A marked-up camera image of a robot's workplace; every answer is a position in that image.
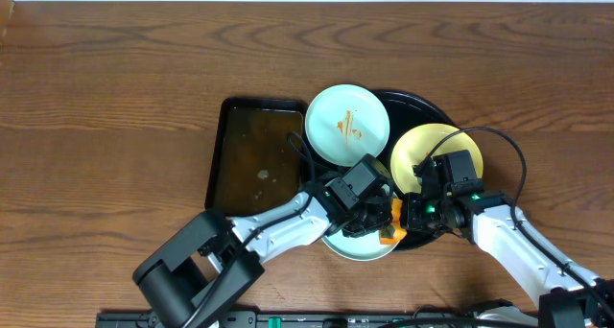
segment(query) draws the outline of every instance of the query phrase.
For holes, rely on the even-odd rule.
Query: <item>wooden table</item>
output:
[[[223,99],[309,102],[351,82],[508,131],[520,206],[614,277],[614,6],[17,3],[0,55],[0,325],[92,326],[145,309],[135,267],[203,206]],[[518,159],[475,134],[488,187]],[[529,298],[455,237],[377,262],[322,242],[267,264],[267,311],[413,311]]]

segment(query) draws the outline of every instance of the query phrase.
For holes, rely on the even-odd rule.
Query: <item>black round tray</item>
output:
[[[429,123],[455,125],[439,107],[413,93],[387,89],[376,89],[371,92],[382,101],[390,119],[388,143],[377,157],[388,169],[394,145],[408,130]],[[394,191],[399,196],[402,194],[398,188],[394,188]],[[394,250],[410,250],[424,246],[439,236],[440,234],[424,232],[408,233]]]

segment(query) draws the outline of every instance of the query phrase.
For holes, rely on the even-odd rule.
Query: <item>wire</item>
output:
[[[305,158],[306,158],[307,162],[309,163],[309,175],[311,177],[310,181],[315,182],[316,181],[316,165],[315,165],[314,159],[311,156],[311,153],[309,152],[309,149],[307,149],[307,145],[305,144],[305,141],[303,141],[303,139],[300,137],[300,135],[297,134],[296,132],[288,133],[288,143],[290,145],[292,145],[293,148],[295,148],[295,146],[294,146],[294,144],[292,142],[292,137],[293,136],[298,139],[298,142],[300,143],[301,148],[303,150],[305,150],[305,152],[307,154],[305,156]],[[305,204],[303,204],[294,213],[289,214],[289,215],[284,216],[284,217],[281,217],[281,218],[278,218],[278,219],[275,219],[275,220],[270,221],[268,223],[265,223],[262,226],[256,227],[248,235],[248,237],[245,238],[245,240],[241,243],[241,245],[237,248],[237,250],[235,251],[235,253],[232,256],[232,258],[230,259],[230,261],[228,261],[228,263],[225,265],[225,267],[220,272],[220,275],[218,275],[218,277],[215,279],[215,281],[211,285],[211,288],[209,289],[209,291],[202,298],[201,302],[197,306],[197,308],[194,311],[194,313],[192,313],[192,315],[190,315],[188,317],[188,319],[186,319],[185,322],[183,322],[183,324],[181,325],[181,328],[187,328],[190,324],[192,324],[192,322],[194,322],[194,319],[196,319],[196,317],[204,310],[204,308],[208,304],[209,300],[211,300],[211,297],[213,296],[213,294],[215,294],[216,290],[220,287],[220,284],[227,277],[227,274],[228,274],[229,270],[232,268],[232,265],[234,265],[234,263],[246,251],[246,248],[247,248],[249,242],[251,242],[254,238],[256,238],[258,235],[260,235],[262,233],[262,231],[266,230],[267,228],[269,228],[271,226],[274,226],[274,225],[276,225],[278,223],[283,223],[286,220],[289,220],[289,219],[292,219],[292,218],[295,218],[295,217],[301,215],[307,209],[307,207],[309,207],[309,204],[311,203],[311,200],[313,198],[314,198],[313,195],[309,194],[307,200],[305,201]]]
[[[423,309],[426,309],[426,308],[435,309],[435,310],[437,310],[438,313],[441,314],[441,317],[445,317],[445,314],[441,311],[440,308],[436,307],[435,305],[425,304],[425,305],[422,305],[421,307],[417,308],[417,310],[415,312],[413,312],[412,318],[418,318],[418,314],[420,314],[420,312]],[[448,324],[448,327],[454,328],[454,325],[453,324]]]
[[[514,226],[520,231],[520,233],[522,233],[523,236],[525,236],[525,238],[527,238],[529,242],[531,242],[531,244],[533,244],[533,246],[535,246],[539,251],[541,251],[546,257],[548,257],[557,267],[559,267],[561,269],[562,274],[567,273],[572,279],[576,280],[579,284],[581,284],[582,287],[586,290],[586,292],[590,296],[592,296],[595,300],[597,300],[597,302],[602,306],[602,309],[607,313],[607,315],[610,316],[612,319],[614,319],[614,311],[612,310],[612,308],[610,308],[607,302],[593,289],[593,287],[590,286],[590,284],[588,284],[586,281],[584,281],[584,279],[582,279],[579,275],[577,275],[572,269],[570,269],[569,263],[561,262],[550,251],[548,251],[543,245],[539,244],[539,242],[537,242],[534,239],[534,237],[527,231],[527,229],[522,225],[522,222],[518,221],[518,218],[516,217],[516,204],[518,203],[518,199],[520,198],[520,193],[522,192],[522,188],[525,186],[525,181],[527,179],[527,161],[525,160],[525,156],[522,154],[520,147],[518,147],[516,142],[514,142],[514,140],[511,137],[507,136],[502,131],[499,131],[493,128],[489,128],[489,127],[471,127],[467,129],[459,129],[445,136],[441,141],[439,141],[433,147],[433,149],[429,152],[429,154],[424,158],[424,160],[422,160],[420,164],[418,164],[414,168],[414,172],[416,174],[420,174],[422,169],[428,162],[428,159],[431,158],[431,156],[435,153],[435,151],[441,145],[443,145],[444,142],[446,142],[447,140],[449,140],[450,138],[458,134],[467,133],[469,131],[488,131],[488,132],[495,133],[503,137],[506,141],[508,141],[510,145],[516,150],[516,152],[518,153],[518,157],[520,158],[520,163],[522,165],[522,175],[520,176],[520,183],[518,184],[516,195],[514,196],[514,199],[511,205],[509,206],[509,215],[511,216]]]
[[[142,319],[143,319],[143,316],[145,316],[145,315],[151,315],[153,312],[154,312],[154,310],[148,310],[148,311],[146,311],[145,313],[143,313],[143,314],[139,315],[138,319],[136,319],[136,320],[134,321],[134,326],[135,326],[136,328],[152,328],[152,327],[155,327],[155,324],[154,324],[154,325],[151,325],[151,324],[149,323],[149,317],[148,317],[148,319],[147,319],[147,325],[146,325],[146,326],[142,326],[142,325],[138,324],[139,320],[142,320]]]
[[[303,152],[301,152],[295,146],[295,144],[290,140],[290,138],[289,138],[288,139],[288,144],[296,152],[296,154],[298,155],[299,158],[301,158],[302,160],[307,161],[308,163],[310,163],[310,166],[311,166],[311,163],[313,163],[315,167],[317,167],[317,168],[319,168],[321,170],[324,170],[325,172],[336,172],[335,170],[330,169],[328,166],[324,166],[324,165],[319,164],[318,162],[314,161],[314,159],[311,158],[311,152],[309,152],[309,149],[307,148],[307,145],[305,144],[305,141],[303,141],[303,139],[296,132],[293,132],[291,134],[294,134],[296,137],[299,137],[300,141],[302,141],[301,144],[300,144],[300,147],[309,154],[309,157],[305,156],[305,154],[303,154]]]
[[[535,328],[527,324],[505,322],[490,319],[479,319],[471,317],[429,317],[429,318],[410,318],[396,322],[391,322],[379,326],[378,328],[399,328],[399,327],[418,327],[420,324],[458,324],[462,326],[479,326],[492,328]]]

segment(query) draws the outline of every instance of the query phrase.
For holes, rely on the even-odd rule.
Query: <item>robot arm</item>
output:
[[[164,327],[208,327],[262,275],[262,264],[270,259],[346,226],[360,236],[390,223],[391,198],[382,197],[384,185],[391,186],[388,170],[367,154],[343,176],[305,183],[291,201],[267,212],[227,219],[208,210],[141,264],[132,279]],[[389,206],[379,210],[387,215],[365,217],[364,208],[374,199]],[[349,225],[355,220],[361,221],[358,231]],[[220,273],[210,283],[192,259],[196,252]]]
[[[604,281],[550,243],[518,207],[512,217],[512,199],[502,192],[485,192],[468,151],[438,155],[427,162],[414,169],[422,193],[409,193],[404,200],[403,227],[423,232],[457,228],[462,237],[499,261],[525,290],[539,308],[540,326],[565,322],[574,327],[590,320],[604,324],[607,316],[590,293],[594,289],[608,298],[611,290]]]
[[[547,248],[559,261],[573,268],[584,281],[595,286],[599,276],[589,269],[574,263],[556,246],[550,243],[533,226],[516,207],[516,217],[523,222],[525,229],[541,245]],[[581,290],[582,285],[561,270],[535,248],[527,238],[514,226],[509,217],[509,205],[489,207],[473,217],[473,243],[492,255],[511,274],[522,289],[529,295],[536,307],[539,297],[551,293],[554,289],[566,291]]]

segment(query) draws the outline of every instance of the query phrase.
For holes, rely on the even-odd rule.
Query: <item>food residue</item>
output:
[[[267,179],[267,177],[269,177],[269,171],[267,170],[260,170],[258,172],[258,175],[256,175],[258,177],[258,179]]]
[[[345,113],[345,118],[342,121],[337,122],[337,128],[341,132],[341,134],[345,137],[345,145],[347,146],[347,142],[349,142],[350,135],[354,135],[357,140],[360,140],[363,137],[363,134],[356,129],[352,128],[354,124],[354,113],[348,110]]]

